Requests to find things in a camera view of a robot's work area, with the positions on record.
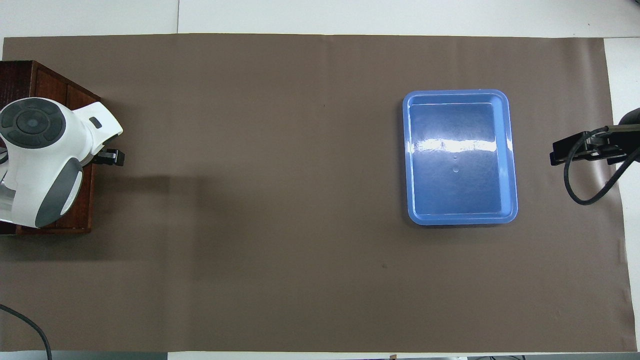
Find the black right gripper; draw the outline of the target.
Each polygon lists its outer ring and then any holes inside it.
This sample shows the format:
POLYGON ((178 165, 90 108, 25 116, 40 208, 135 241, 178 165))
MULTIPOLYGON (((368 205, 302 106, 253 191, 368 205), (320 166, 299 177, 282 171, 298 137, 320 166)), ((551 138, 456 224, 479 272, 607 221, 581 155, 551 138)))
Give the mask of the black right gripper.
POLYGON ((570 158, 570 150, 578 144, 572 161, 606 160, 610 165, 619 164, 631 157, 640 146, 640 109, 625 114, 617 125, 605 126, 580 141, 588 131, 560 139, 552 144, 550 165, 560 166, 570 158))

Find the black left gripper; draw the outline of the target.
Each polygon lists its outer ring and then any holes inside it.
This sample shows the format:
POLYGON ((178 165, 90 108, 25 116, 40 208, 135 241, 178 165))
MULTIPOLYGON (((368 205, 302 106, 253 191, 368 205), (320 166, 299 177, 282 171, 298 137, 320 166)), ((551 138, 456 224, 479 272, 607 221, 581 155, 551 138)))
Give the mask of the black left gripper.
POLYGON ((103 148, 91 160, 92 164, 97 166, 118 166, 123 167, 125 164, 125 153, 113 148, 103 148))

